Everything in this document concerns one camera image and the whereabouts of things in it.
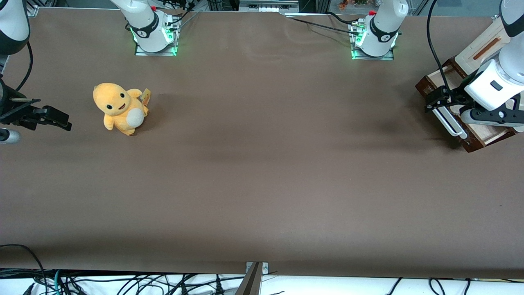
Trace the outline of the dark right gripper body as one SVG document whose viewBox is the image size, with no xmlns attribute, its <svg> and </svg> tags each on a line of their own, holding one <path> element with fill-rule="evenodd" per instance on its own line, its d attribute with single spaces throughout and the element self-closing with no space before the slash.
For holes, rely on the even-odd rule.
<svg viewBox="0 0 524 295">
<path fill-rule="evenodd" d="M 0 121 L 5 123 L 7 114 L 13 108 L 13 102 L 11 99 L 15 95 L 15 90 L 10 86 L 7 86 L 3 79 L 0 79 Z"/>
</svg>

